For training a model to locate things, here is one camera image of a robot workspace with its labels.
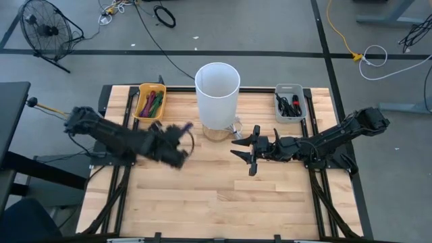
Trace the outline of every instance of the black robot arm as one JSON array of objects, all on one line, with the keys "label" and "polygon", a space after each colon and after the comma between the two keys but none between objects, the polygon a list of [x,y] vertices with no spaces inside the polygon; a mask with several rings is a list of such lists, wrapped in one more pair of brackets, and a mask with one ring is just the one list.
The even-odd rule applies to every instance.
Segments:
[{"label": "black robot arm", "polygon": [[66,133],[88,134],[106,145],[115,157],[135,162],[138,154],[178,169],[189,155],[177,150],[179,139],[191,127],[189,123],[183,128],[168,126],[163,131],[157,122],[152,129],[133,131],[100,117],[91,107],[75,107],[65,122]]},{"label": "black robot arm", "polygon": [[250,164],[250,176],[257,173],[257,159],[281,162],[297,159],[303,161],[308,168],[323,169],[328,159],[349,159],[345,155],[342,155],[342,158],[333,158],[337,147],[360,135],[375,136],[380,134],[385,131],[388,125],[389,120],[383,117],[380,110],[369,107],[355,111],[341,124],[310,138],[280,138],[275,129],[276,139],[275,142],[271,143],[266,136],[259,136],[260,127],[255,126],[254,132],[248,138],[232,142],[243,146],[252,145],[252,152],[231,152]]}]

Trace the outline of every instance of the white cylinder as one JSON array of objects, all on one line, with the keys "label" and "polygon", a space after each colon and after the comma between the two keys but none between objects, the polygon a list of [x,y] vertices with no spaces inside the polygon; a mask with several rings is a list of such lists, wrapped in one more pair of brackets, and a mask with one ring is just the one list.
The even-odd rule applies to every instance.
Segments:
[{"label": "white cylinder", "polygon": [[234,123],[240,75],[226,63],[209,63],[195,75],[196,98],[201,123],[222,130]]}]

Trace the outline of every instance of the black fan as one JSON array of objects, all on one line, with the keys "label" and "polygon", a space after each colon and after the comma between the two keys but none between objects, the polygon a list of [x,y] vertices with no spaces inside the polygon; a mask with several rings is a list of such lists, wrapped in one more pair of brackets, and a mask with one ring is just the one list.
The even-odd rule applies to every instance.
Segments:
[{"label": "black fan", "polygon": [[[20,16],[22,34],[33,48],[34,56],[70,73],[57,62],[72,52],[75,43],[84,39],[82,29],[45,0],[27,0],[20,8]],[[73,38],[69,23],[81,32],[79,37]]]}]

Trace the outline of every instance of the gray floor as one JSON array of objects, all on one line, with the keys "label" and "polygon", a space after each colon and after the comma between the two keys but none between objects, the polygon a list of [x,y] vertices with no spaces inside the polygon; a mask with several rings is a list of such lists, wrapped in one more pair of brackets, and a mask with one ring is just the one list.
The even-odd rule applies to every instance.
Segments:
[{"label": "gray floor", "polygon": [[[21,0],[0,2],[0,33],[5,32]],[[89,37],[98,30],[96,0],[53,0]],[[408,28],[360,25],[356,14],[382,14],[388,4],[364,4],[333,0],[332,22],[346,35],[353,51],[362,53],[369,45],[381,45],[391,54],[401,54],[398,41]],[[143,3],[152,10],[153,3]],[[331,53],[347,53],[341,38],[327,23],[327,0],[318,0],[323,26]],[[153,36],[167,50],[210,51],[322,51],[310,1],[296,0],[178,0],[166,1],[178,26],[168,29],[145,14]],[[407,17],[426,18],[431,13],[428,0],[417,0]],[[410,48],[410,54],[431,54],[432,34]],[[7,42],[7,49],[29,49],[19,26]],[[93,40],[80,43],[82,50],[157,50],[138,19],[136,10],[127,7],[124,14],[101,27]],[[222,61],[236,67],[242,86],[275,86],[299,83],[309,87],[330,87],[324,59],[295,57],[205,57],[174,56],[172,60],[193,75],[199,67]],[[430,62],[416,69],[381,81],[367,81],[358,73],[358,64],[350,59],[333,59],[346,113],[376,106],[379,102],[418,102],[423,97],[423,79]],[[67,74],[31,55],[0,55],[1,82],[30,81],[30,96],[41,103],[70,110],[73,106],[97,107],[103,84],[126,84],[156,80],[163,75],[169,85],[192,85],[163,56],[144,55],[70,55],[61,64]],[[418,61],[389,60],[379,69],[364,67],[368,76],[382,76]],[[363,183],[364,195],[375,239],[399,242],[428,242],[432,238],[432,169],[430,163],[430,123],[432,116],[385,112],[391,126],[374,138],[358,138],[354,149]],[[70,154],[79,151],[62,133],[62,122],[40,111],[25,109],[13,138],[11,150],[28,157]],[[78,140],[90,146],[92,140]],[[69,212],[59,213],[58,221]],[[72,232],[74,219],[66,229]]]}]

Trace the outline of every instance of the yellow tray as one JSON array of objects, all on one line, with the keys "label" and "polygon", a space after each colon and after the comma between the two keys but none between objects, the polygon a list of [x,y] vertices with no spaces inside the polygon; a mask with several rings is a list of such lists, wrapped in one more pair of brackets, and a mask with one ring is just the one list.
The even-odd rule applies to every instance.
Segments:
[{"label": "yellow tray", "polygon": [[[162,105],[158,108],[156,112],[156,116],[149,118],[149,117],[140,117],[140,112],[142,109],[144,109],[144,106],[147,102],[147,95],[149,95],[152,91],[155,91],[156,93],[163,91],[163,99],[162,99]],[[165,109],[166,104],[166,95],[167,95],[167,87],[163,84],[141,84],[140,85],[140,96],[138,98],[138,105],[136,106],[135,112],[132,114],[136,119],[139,119],[143,122],[152,122],[155,120],[162,119],[163,117],[163,111]]]}]

